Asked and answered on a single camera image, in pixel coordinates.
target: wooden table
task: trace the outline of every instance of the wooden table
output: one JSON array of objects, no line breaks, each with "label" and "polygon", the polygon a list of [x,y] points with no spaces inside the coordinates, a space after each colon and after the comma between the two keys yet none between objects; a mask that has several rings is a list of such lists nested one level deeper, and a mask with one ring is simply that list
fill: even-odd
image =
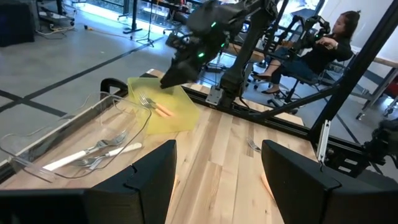
[{"label": "wooden table", "polygon": [[[163,75],[157,70],[149,70],[148,73],[158,77]],[[209,89],[202,85],[186,86],[209,92]],[[268,109],[250,101],[247,103],[259,111]],[[117,162],[110,163],[106,169],[97,170],[83,179],[63,180],[50,185],[25,172],[19,172],[3,182],[0,188],[92,187],[123,170],[166,140],[176,139],[178,179],[166,223],[283,223],[275,202],[261,181],[261,175],[264,173],[261,155],[248,146],[246,138],[252,137],[259,146],[263,139],[271,139],[315,160],[311,144],[229,114],[197,106],[201,115],[194,130],[148,135],[144,140],[145,148],[121,154],[116,158]],[[100,116],[114,123],[114,127],[124,129],[124,122],[114,115],[113,108]],[[279,117],[303,124],[300,118],[290,114],[280,114]],[[55,154],[71,154],[68,151],[71,150],[71,146],[79,149],[86,147],[87,145],[80,144],[77,147],[75,143],[86,135],[90,125],[84,125],[52,151],[39,158],[39,165],[51,161]]]},{"label": "wooden table", "polygon": [[[237,55],[239,51],[241,51],[241,46],[237,44],[229,44],[228,48],[226,49],[226,53],[229,53],[231,55]],[[253,53],[251,54],[250,60],[261,62],[264,60],[264,54],[262,52],[254,50]]]},{"label": "wooden table", "polygon": [[[359,54],[361,51],[361,48],[359,47],[352,47],[352,51],[354,52],[355,55]],[[377,86],[377,88],[373,91],[373,93],[368,96],[364,95],[357,95],[355,96],[362,97],[367,99],[365,102],[364,106],[362,107],[362,110],[358,113],[356,116],[356,119],[361,119],[362,116],[364,116],[367,112],[367,110],[372,107],[376,101],[384,94],[384,91],[390,85],[390,83],[395,79],[395,77],[398,75],[398,62],[395,62],[393,60],[381,57],[381,56],[376,56],[373,59],[373,62],[379,63],[381,65],[385,65],[388,67],[391,67],[390,72],[383,78],[383,81]]]},{"label": "wooden table", "polygon": [[[353,53],[354,53],[355,55],[357,55],[357,54],[359,54],[359,52],[360,52],[362,49],[359,48],[359,47],[352,47],[351,50],[353,51]],[[382,56],[376,56],[376,57],[373,59],[373,62],[379,63],[379,64],[381,64],[381,65],[386,65],[386,66],[391,67],[391,68],[398,68],[398,62],[392,61],[392,60],[390,60],[390,59],[388,59],[388,58],[384,58],[384,57],[382,57]]]}]

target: clear plastic container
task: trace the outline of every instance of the clear plastic container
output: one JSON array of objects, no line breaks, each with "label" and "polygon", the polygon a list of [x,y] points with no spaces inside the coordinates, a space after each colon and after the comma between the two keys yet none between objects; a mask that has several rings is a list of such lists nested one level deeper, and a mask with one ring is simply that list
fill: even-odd
[{"label": "clear plastic container", "polygon": [[[80,108],[51,125],[0,140],[0,150],[9,155],[7,162],[16,173],[0,188],[92,187],[133,162],[144,147],[150,116],[150,110],[124,98],[91,94]],[[76,161],[97,156],[105,157],[95,166],[89,166],[93,160]]]}]

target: black hair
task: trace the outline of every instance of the black hair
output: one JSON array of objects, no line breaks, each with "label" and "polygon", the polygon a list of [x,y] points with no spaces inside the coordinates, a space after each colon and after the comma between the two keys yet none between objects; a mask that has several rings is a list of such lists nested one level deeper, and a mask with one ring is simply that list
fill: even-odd
[{"label": "black hair", "polygon": [[356,27],[358,26],[359,18],[361,18],[360,13],[361,11],[359,10],[347,11],[341,14],[345,18],[344,32],[341,34],[341,37],[349,38],[351,40],[356,30]]}]

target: fork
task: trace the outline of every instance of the fork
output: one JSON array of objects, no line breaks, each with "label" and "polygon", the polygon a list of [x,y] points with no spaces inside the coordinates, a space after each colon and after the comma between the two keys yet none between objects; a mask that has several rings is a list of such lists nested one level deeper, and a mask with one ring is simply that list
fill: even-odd
[{"label": "fork", "polygon": [[252,148],[254,151],[261,152],[260,147],[258,147],[256,143],[254,143],[253,139],[250,136],[248,137],[248,144],[250,148]]},{"label": "fork", "polygon": [[87,156],[91,153],[94,153],[96,151],[99,151],[100,149],[103,149],[105,147],[108,146],[118,146],[120,145],[124,139],[127,136],[127,131],[123,131],[120,135],[116,136],[115,138],[111,139],[111,140],[107,140],[107,139],[103,139],[98,141],[95,146],[90,147],[88,149],[82,150],[80,152],[76,152],[70,156],[64,157],[60,160],[57,160],[55,162],[52,162],[46,166],[44,166],[44,169],[47,169],[49,171],[53,171],[55,169],[58,169],[59,167],[62,167],[64,165],[69,164],[70,162],[73,162],[77,159],[82,158],[83,156]]},{"label": "fork", "polygon": [[126,152],[133,151],[133,150],[140,149],[140,148],[142,148],[142,144],[137,142],[135,144],[131,144],[130,146],[120,147],[119,149],[114,149],[114,150],[112,150],[110,152],[107,152],[107,153],[105,153],[103,155],[100,155],[100,156],[87,158],[87,159],[75,160],[75,161],[71,162],[70,165],[81,166],[81,167],[89,167],[89,166],[92,166],[93,164],[95,164],[99,160],[102,160],[102,159],[107,158],[107,157],[116,156],[119,152],[120,153],[126,153]]},{"label": "fork", "polygon": [[149,98],[145,93],[141,93],[141,95],[142,95],[143,98],[145,98],[145,99],[148,101],[149,104],[155,105],[155,107],[156,107],[157,109],[161,110],[163,113],[165,113],[165,114],[167,114],[167,115],[169,115],[169,116],[174,116],[174,113],[173,113],[173,112],[169,111],[169,109],[167,109],[165,106],[163,106],[163,105],[161,105],[161,104],[156,103],[155,101],[153,101],[153,100],[152,100],[151,98]]},{"label": "fork", "polygon": [[141,104],[142,104],[143,106],[145,106],[146,108],[155,109],[156,113],[159,114],[161,117],[163,117],[163,118],[168,118],[168,117],[169,117],[167,114],[165,114],[165,113],[164,113],[163,111],[161,111],[160,109],[158,109],[158,108],[152,106],[152,105],[148,102],[148,100],[147,100],[147,98],[145,97],[145,95],[143,95],[142,93],[139,93],[139,101],[140,101]]}]

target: table leg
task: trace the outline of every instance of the table leg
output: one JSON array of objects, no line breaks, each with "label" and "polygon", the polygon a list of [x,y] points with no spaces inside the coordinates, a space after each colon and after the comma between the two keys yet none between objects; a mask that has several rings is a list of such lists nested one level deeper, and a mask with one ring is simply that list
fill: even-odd
[{"label": "table leg", "polygon": [[380,98],[380,96],[384,93],[384,90],[390,85],[390,83],[395,79],[398,74],[397,68],[392,68],[390,72],[387,74],[383,82],[376,88],[374,93],[372,94],[372,99],[368,100],[363,106],[361,112],[357,115],[356,119],[361,119],[366,111],[373,106],[373,104]]}]

